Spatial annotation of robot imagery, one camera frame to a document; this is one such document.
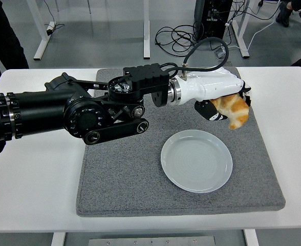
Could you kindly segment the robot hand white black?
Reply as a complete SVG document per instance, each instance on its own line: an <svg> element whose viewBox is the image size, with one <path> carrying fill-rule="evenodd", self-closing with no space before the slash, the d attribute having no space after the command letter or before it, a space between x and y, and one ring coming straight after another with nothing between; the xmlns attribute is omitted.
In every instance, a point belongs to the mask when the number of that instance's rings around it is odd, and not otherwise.
<svg viewBox="0 0 301 246"><path fill-rule="evenodd" d="M237 129L248 120L250 91L250 86L227 69L192 71L169 81L168 102L182 105L194 99L195 109L206 120L228 118L229 128Z"/></svg>

